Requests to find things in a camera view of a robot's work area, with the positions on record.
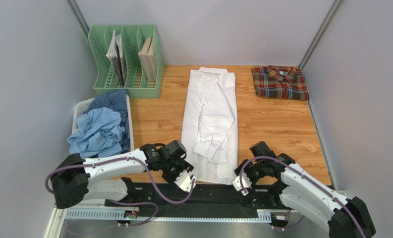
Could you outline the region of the white long sleeve shirt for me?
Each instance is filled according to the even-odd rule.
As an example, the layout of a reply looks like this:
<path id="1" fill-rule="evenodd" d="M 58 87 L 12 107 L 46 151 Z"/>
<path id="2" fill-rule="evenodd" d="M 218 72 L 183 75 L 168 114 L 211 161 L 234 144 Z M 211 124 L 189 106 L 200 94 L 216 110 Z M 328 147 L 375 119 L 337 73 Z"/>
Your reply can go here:
<path id="1" fill-rule="evenodd" d="M 198 181 L 232 183 L 238 162 L 235 73 L 207 67 L 190 71 L 181 142 Z"/>

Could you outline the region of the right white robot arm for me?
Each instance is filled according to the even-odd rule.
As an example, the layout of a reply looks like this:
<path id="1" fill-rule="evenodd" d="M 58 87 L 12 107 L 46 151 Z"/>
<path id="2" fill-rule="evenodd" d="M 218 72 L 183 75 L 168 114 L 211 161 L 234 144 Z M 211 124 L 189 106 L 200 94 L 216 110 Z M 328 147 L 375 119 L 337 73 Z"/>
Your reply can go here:
<path id="1" fill-rule="evenodd" d="M 264 177 L 277 181 L 268 189 L 267 203 L 296 210 L 331 238 L 371 238 L 377 231 L 366 203 L 355 196 L 336 192 L 307 173 L 285 153 L 276 155 L 266 142 L 250 147 L 254 156 L 236 169 L 234 188 L 244 196 L 255 193 L 256 182 Z"/>

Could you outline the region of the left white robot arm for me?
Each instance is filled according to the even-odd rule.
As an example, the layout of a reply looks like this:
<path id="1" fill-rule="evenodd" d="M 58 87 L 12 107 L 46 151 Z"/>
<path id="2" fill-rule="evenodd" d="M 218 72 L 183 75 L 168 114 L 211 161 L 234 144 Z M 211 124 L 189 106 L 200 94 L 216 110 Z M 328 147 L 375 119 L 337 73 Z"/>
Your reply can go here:
<path id="1" fill-rule="evenodd" d="M 169 144 L 145 144 L 124 154 L 103 158 L 69 155 L 46 180 L 58 209 L 73 207 L 86 200 L 103 200 L 105 206 L 149 205 L 126 174 L 161 171 L 162 178 L 191 194 L 196 178 L 186 161 L 187 151 L 179 140 Z"/>

